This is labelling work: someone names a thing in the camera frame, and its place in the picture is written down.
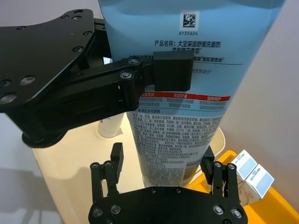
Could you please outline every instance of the gray wall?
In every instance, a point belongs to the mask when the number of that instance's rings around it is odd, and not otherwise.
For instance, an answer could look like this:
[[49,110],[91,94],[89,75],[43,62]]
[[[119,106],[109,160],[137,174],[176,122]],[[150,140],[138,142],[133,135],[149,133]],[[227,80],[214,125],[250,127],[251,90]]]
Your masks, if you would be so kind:
[[299,211],[299,1],[287,0],[227,111],[227,148],[248,150]]
[[[1,0],[0,27],[46,22],[76,8],[90,8],[101,17],[97,0]],[[32,150],[4,114],[0,114],[0,223],[62,223]]]

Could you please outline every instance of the black bracket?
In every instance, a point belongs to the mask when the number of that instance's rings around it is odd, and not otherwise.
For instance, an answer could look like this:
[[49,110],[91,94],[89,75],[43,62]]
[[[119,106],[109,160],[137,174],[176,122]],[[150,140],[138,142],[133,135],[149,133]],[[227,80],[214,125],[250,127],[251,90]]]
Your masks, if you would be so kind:
[[[212,156],[211,151],[205,158]],[[122,144],[115,143],[111,161],[91,165],[93,204],[91,224],[246,224],[239,203],[234,164],[213,166],[210,194],[181,187],[151,187],[119,194],[116,184],[123,161]],[[103,197],[101,180],[107,180],[108,197]]]
[[155,52],[152,59],[111,57],[103,20],[72,10],[38,25],[0,29],[0,112],[31,147],[49,147],[72,128],[139,106],[144,87],[187,91],[193,53]]

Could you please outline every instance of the yellow container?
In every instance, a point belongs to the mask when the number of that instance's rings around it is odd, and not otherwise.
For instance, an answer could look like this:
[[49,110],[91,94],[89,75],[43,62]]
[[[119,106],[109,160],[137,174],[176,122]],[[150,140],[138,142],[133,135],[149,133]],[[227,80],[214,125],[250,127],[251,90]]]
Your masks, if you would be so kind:
[[[229,150],[218,161],[227,164],[235,156],[236,153]],[[190,183],[187,188],[206,193],[211,190],[204,174]],[[299,214],[273,187],[262,200],[247,205],[244,209],[249,224],[299,224]]]

